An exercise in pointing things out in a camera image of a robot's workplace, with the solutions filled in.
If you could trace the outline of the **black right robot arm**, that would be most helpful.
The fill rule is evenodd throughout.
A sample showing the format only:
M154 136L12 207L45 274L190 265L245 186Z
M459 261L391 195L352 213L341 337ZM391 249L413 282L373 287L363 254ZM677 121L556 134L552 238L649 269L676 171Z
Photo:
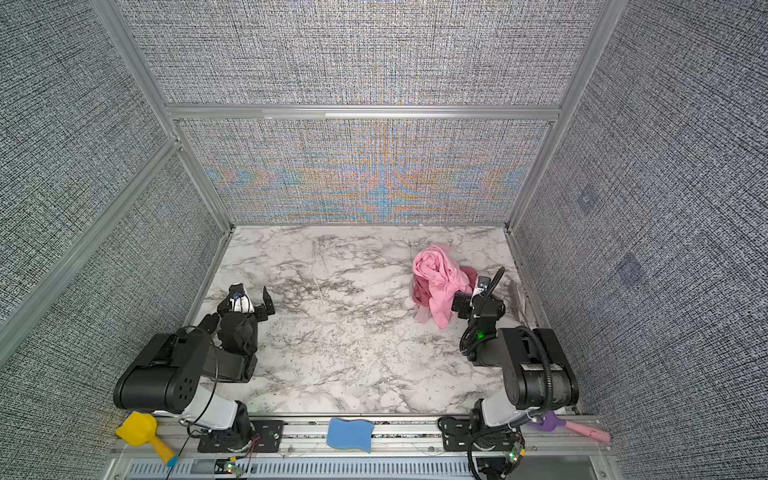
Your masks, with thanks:
M503 380L499 392L472 409L471 433L536 421L578 403L578 381L552 329L499 327L505 304L494 295L458 293L452 310L467 321L460 353L476 367L500 369Z

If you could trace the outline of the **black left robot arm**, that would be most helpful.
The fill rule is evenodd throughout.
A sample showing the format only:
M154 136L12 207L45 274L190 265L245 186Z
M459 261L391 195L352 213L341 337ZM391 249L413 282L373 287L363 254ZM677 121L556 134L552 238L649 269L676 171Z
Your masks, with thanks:
M242 451L259 438L246 405L218 393L247 383L256 369L258 327L275 314L267 289L251 299L243 284L229 287L216 311L197 325L154 335L118 379L116 407L164 414L200 440L201 453Z

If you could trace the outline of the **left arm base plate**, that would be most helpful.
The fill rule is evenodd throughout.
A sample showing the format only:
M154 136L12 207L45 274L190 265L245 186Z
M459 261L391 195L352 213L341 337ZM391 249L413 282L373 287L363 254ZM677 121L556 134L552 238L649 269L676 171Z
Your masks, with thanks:
M211 430L199 439L199 453L277 453L285 422L282 420L248 420L226 430Z

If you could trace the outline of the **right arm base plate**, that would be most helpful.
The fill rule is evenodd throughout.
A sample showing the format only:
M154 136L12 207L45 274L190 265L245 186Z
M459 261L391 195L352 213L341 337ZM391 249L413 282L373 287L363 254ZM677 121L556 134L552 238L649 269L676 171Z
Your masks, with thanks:
M467 416L442 416L437 420L442 445L447 452L466 452L469 445L474 451L512 451L514 445L525 447L520 429L487 427L481 420Z

